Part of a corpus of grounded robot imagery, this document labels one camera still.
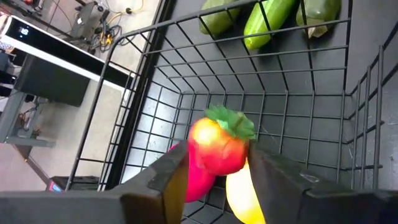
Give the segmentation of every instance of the black desk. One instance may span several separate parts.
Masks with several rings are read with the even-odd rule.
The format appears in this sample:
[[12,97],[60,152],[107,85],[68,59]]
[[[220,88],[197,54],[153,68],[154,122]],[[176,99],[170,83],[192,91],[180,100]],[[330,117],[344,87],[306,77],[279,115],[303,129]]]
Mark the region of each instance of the black desk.
[[51,101],[80,106],[89,78],[28,55],[14,89]]

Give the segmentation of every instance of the electronic device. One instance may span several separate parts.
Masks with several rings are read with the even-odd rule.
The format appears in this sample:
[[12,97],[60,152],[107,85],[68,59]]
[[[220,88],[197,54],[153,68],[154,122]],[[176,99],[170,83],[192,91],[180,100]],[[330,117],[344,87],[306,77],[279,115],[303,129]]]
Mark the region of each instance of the electronic device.
[[[100,79],[104,61],[88,52],[16,16],[7,16],[0,26],[1,42],[92,80]],[[105,71],[104,84],[123,91],[126,84],[130,85],[132,82],[128,75],[127,71],[111,64]]]

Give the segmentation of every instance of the gray floor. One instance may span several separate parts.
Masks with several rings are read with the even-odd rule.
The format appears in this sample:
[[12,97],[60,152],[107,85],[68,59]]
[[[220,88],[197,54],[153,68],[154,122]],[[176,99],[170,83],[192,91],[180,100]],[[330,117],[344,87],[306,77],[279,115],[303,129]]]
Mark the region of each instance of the gray floor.
[[[43,19],[50,21],[53,17],[52,25],[68,32],[70,31],[70,24],[66,20],[64,13],[56,7],[56,1],[58,0],[46,0]],[[108,2],[114,12],[123,11],[126,7],[136,9],[141,4],[140,0],[128,2],[108,0]],[[132,15],[123,15],[119,23],[123,27],[123,32],[151,25],[158,2],[158,0],[145,0],[143,8],[139,12]],[[73,21],[76,12],[74,8],[78,4],[71,0],[59,0],[58,5],[68,16],[68,19]],[[144,39],[137,38],[134,42],[139,47],[144,46]],[[128,51],[127,48],[127,46],[118,47],[114,53],[113,60],[134,70],[137,67],[140,55],[129,54],[128,52],[132,51]],[[105,58],[106,54],[101,54],[99,57]],[[42,113],[42,137],[53,139],[56,141],[56,146],[54,148],[34,147],[30,156],[49,177],[70,175],[96,87],[96,82],[90,82],[83,104],[79,108],[56,103],[46,105]],[[83,157],[104,159],[120,102],[120,91],[108,86],[103,87],[87,144],[83,151]],[[0,178],[8,180],[2,181],[0,190],[43,190],[45,188],[41,180],[32,170],[27,168],[27,164],[24,163],[17,152],[14,152],[12,147],[2,146],[0,152],[0,163],[2,165]],[[100,163],[82,162],[77,175],[100,175],[100,172]],[[24,181],[19,180],[25,176],[29,176],[29,178],[23,178]]]

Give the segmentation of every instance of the metal wire grid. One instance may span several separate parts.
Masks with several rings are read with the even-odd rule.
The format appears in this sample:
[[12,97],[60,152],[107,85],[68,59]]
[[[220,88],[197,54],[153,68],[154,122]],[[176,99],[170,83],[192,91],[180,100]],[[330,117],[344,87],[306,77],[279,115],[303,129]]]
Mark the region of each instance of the metal wire grid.
[[[130,32],[122,36],[119,41],[121,41],[122,39],[127,39],[127,41],[129,41],[129,43],[142,54],[142,60],[150,60],[150,57],[156,57],[165,62],[164,64],[158,63],[152,65],[157,74],[160,74],[163,79],[160,79],[160,81],[155,81],[156,76],[152,78],[153,72],[134,73],[136,77],[133,81],[133,84],[130,86],[126,86],[125,89],[125,94],[129,92],[131,93],[129,95],[127,103],[121,102],[120,104],[118,119],[115,123],[113,130],[113,136],[115,136],[115,138],[112,138],[109,143],[109,150],[106,156],[106,160],[96,161],[88,158],[81,158],[80,156],[81,151],[84,147],[84,142],[86,140],[86,135],[90,126],[96,102],[98,101],[98,95],[101,91],[101,84],[103,82],[103,79],[100,80],[100,85],[97,89],[95,100],[93,102],[91,113],[88,118],[88,123],[79,148],[78,156],[76,157],[76,164],[73,168],[69,184],[73,183],[73,178],[79,161],[100,162],[104,164],[102,176],[99,182],[100,190],[110,189],[115,185],[123,183],[125,180],[123,180],[122,177],[126,176],[125,174],[128,169],[134,169],[134,172],[136,173],[146,168],[154,159],[152,157],[152,159],[148,160],[147,156],[149,156],[149,154],[157,154],[160,156],[162,153],[165,153],[171,145],[175,144],[178,141],[186,139],[188,137],[190,126],[196,121],[196,119],[203,116],[203,110],[207,108],[210,103],[220,103],[233,110],[240,110],[245,112],[245,114],[249,118],[255,118],[252,120],[256,124],[257,139],[259,142],[263,142],[265,147],[267,147],[268,149],[272,151],[277,151],[280,154],[284,154],[285,156],[288,156],[289,158],[301,163],[303,167],[307,169],[313,169],[320,175],[324,175],[327,178],[334,179],[336,183],[342,182],[343,184],[350,186],[352,189],[365,188],[366,170],[373,170],[371,185],[374,189],[376,189],[378,187],[378,170],[382,168],[382,165],[379,164],[380,130],[381,125],[384,124],[384,122],[381,120],[381,90],[382,87],[391,79],[391,77],[397,71],[397,65],[395,65],[395,67],[389,73],[387,73],[386,76],[383,76],[383,51],[387,48],[390,41],[395,36],[398,26],[396,25],[394,27],[384,45],[380,46],[378,56],[374,59],[372,64],[369,65],[368,71],[362,77],[362,79],[358,81],[358,84],[351,92],[346,92],[346,76],[348,65],[349,31],[351,28],[351,12],[353,7],[352,1],[348,1],[347,19],[339,19],[318,25],[323,26],[341,23],[347,24],[345,45],[336,47],[313,49],[311,48],[309,42],[306,41],[306,50],[278,52],[277,46],[274,42],[274,39],[272,38],[273,35],[279,32],[289,32],[299,29],[303,29],[305,33],[308,34],[308,28],[314,27],[304,25],[301,27],[289,27],[263,33],[271,35],[272,53],[250,54],[248,49],[244,46],[243,42],[243,38],[247,36],[239,35],[234,37],[215,39],[215,37],[211,35],[211,41],[195,43],[195,41],[190,38],[187,32],[184,30],[183,26],[181,26],[182,22],[192,19],[198,19],[206,27],[208,32],[211,33],[206,24],[203,22],[203,19],[201,18],[202,16],[215,12],[225,11],[231,18],[231,14],[228,11],[229,9],[241,7],[246,4],[254,4],[257,2],[261,2],[261,0],[244,0],[234,2],[227,6],[215,7],[213,9],[200,11],[197,14],[187,15],[177,20],[161,22],[159,24]],[[305,15],[303,1],[301,1],[300,4],[302,6],[302,14]],[[262,4],[260,4],[260,7],[264,20],[266,22],[266,26],[269,28],[269,23]],[[165,30],[167,30],[169,26],[176,26],[178,30],[182,33],[182,35],[188,40],[189,44],[174,46],[172,41],[170,41],[170,39],[165,34]],[[156,34],[160,36],[160,38],[163,39],[165,43],[171,46],[171,48],[157,49],[153,47],[149,48],[150,50],[148,51],[142,51],[139,47],[137,47],[134,42],[129,40],[129,38],[134,37],[135,35],[140,35],[143,39],[146,40],[148,46],[153,46],[154,43],[152,43],[150,41],[150,38],[146,37],[145,35],[145,33],[148,32],[150,32],[149,36],[151,36],[152,34],[154,35],[154,33],[156,32]],[[237,57],[227,56],[227,54],[224,53],[222,47],[220,47],[220,44],[230,41],[241,42],[244,46],[246,55]],[[199,50],[199,47],[202,45],[213,45],[214,47],[216,47],[221,57],[210,60],[206,59],[206,57]],[[187,48],[193,49],[199,55],[200,59],[187,60],[180,52],[180,50]],[[329,52],[332,50],[345,51],[344,65],[340,67],[314,68],[312,63],[312,53]],[[106,69],[109,63],[114,63],[111,61],[113,51],[114,47],[111,49],[108,55],[108,59],[106,61],[104,69]],[[166,52],[170,51],[173,51],[175,54],[177,54],[178,57],[181,58],[182,62],[172,63],[170,61],[170,58],[164,55]],[[308,69],[286,70],[283,68],[281,56],[301,53],[307,54],[309,64]],[[279,70],[257,69],[254,58],[267,56],[276,57]],[[231,61],[242,58],[249,60],[249,63],[253,67],[254,71],[235,71],[231,64]],[[215,72],[213,67],[211,66],[211,63],[213,62],[226,62],[231,72]],[[210,73],[200,73],[199,71],[194,69],[195,64],[205,64]],[[378,64],[377,87],[371,92],[370,75],[371,70],[376,66],[376,64]],[[183,75],[176,68],[179,65],[186,65],[192,71],[193,75]],[[171,68],[173,72],[165,72],[163,68],[166,67]],[[335,70],[343,71],[343,81],[341,82],[342,91],[332,94],[319,93],[317,91],[314,73],[320,71]],[[286,76],[288,73],[294,72],[310,73],[312,89],[311,93],[291,93],[289,91],[289,84]],[[281,74],[284,83],[284,93],[272,93],[266,91],[261,77],[273,73]],[[260,93],[248,92],[247,89],[245,89],[244,84],[242,84],[241,82],[243,76],[256,76],[261,85],[262,91]],[[205,77],[215,78],[216,82],[218,82],[221,87],[219,91],[212,91],[206,84],[206,81],[204,81]],[[228,91],[225,87],[225,81],[221,79],[222,77],[235,79],[239,88],[237,88],[234,92]],[[195,78],[196,82],[201,83],[203,87],[205,87],[204,92],[198,91],[197,87],[192,85],[192,78]],[[181,82],[178,82],[178,80],[182,81],[188,87],[188,90],[183,90],[183,88],[181,88],[180,86]],[[364,82],[366,82],[364,94],[365,100],[363,102],[361,102],[360,100],[356,100],[356,102],[354,103],[354,110],[351,111],[351,108],[348,108],[346,106],[347,100],[351,99],[352,97],[355,97],[356,99],[361,99],[361,85]],[[375,96],[377,101],[376,122],[369,126],[367,119],[369,112],[369,101]],[[338,113],[318,113],[316,107],[317,100],[320,98],[327,98],[328,101],[335,101],[336,104],[334,110]],[[308,103],[307,113],[296,112],[300,111],[300,107],[304,107],[303,105],[301,105],[302,100],[298,99],[304,99],[304,101]],[[267,108],[269,101],[278,102],[277,104],[272,104],[272,110]],[[358,116],[361,110],[364,111],[363,121],[360,121],[360,118]],[[134,111],[137,112],[137,116],[132,116],[131,113]],[[271,131],[266,130],[264,125],[262,125],[265,120],[272,122],[276,119],[280,121],[277,123],[277,125],[273,125],[274,127],[279,127],[277,129]],[[297,126],[297,121],[293,123],[290,122],[291,119],[304,119],[305,122],[308,123],[304,125],[304,127],[296,129],[292,132],[291,129],[294,126]],[[354,131],[353,134],[351,134],[351,137],[347,138],[346,136],[343,136],[345,135],[344,126],[347,122],[352,121],[354,122]],[[363,122],[362,128],[359,128],[360,122]],[[318,128],[317,131],[314,131],[314,126],[319,126],[320,128]],[[375,131],[374,164],[366,165],[366,153],[363,152],[366,152],[367,136],[370,132],[373,131]],[[361,150],[358,150],[358,141],[363,142]],[[314,160],[311,158],[314,156],[319,156],[319,153],[323,153],[321,151],[318,151],[316,154],[312,154],[315,148],[325,147],[325,144],[328,144],[329,147],[330,145],[334,145],[333,147],[331,147],[332,154],[334,155],[332,156],[332,160],[335,161],[333,164],[325,161],[314,162]],[[353,152],[351,152],[350,145],[353,145]],[[124,152],[121,154],[124,155],[124,157],[120,157],[120,154],[118,157],[118,152],[121,151]],[[141,156],[134,156],[132,155],[132,152],[140,152]],[[358,153],[361,154],[361,163],[359,166],[357,165],[356,156],[349,156],[349,154],[357,155]],[[130,161],[131,157],[136,158],[136,163],[134,163],[134,159],[133,161]],[[112,170],[115,169],[115,165],[119,166],[117,174],[115,174],[115,172],[112,172]],[[220,180],[217,181],[217,184],[215,184],[211,192],[202,201],[199,201],[198,203],[191,203],[187,206],[182,221],[193,223],[214,223],[217,220],[219,221],[220,218],[225,218],[224,214],[231,214],[228,208],[228,203],[226,202],[225,193],[222,192],[221,196],[219,193],[214,193],[219,192],[220,190],[224,191],[224,183],[222,177],[220,177]],[[203,213],[204,210],[208,208],[213,208],[218,212],[210,219],[208,213],[209,211],[207,211],[206,215],[199,215],[198,217],[199,213]]]

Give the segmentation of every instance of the black screen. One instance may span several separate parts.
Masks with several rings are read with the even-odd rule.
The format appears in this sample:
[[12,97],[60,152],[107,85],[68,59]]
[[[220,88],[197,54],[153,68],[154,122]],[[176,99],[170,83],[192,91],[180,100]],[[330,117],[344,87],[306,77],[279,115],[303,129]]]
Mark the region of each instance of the black screen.
[[[104,67],[104,63],[100,60],[64,44],[17,19],[11,21],[6,35],[98,76],[101,75]],[[104,79],[121,87],[126,86],[127,78],[128,76],[125,73],[113,67],[108,67],[105,71]]]

